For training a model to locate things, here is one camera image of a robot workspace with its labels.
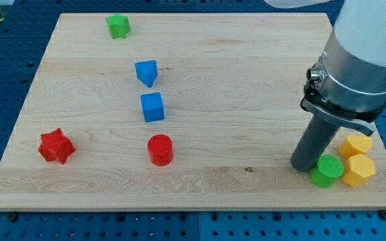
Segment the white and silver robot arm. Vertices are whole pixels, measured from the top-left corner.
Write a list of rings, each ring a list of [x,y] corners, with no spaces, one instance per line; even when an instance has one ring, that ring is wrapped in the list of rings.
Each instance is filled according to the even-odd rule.
[[[371,135],[386,108],[386,0],[345,1],[306,78],[301,106],[314,115],[306,133]]]

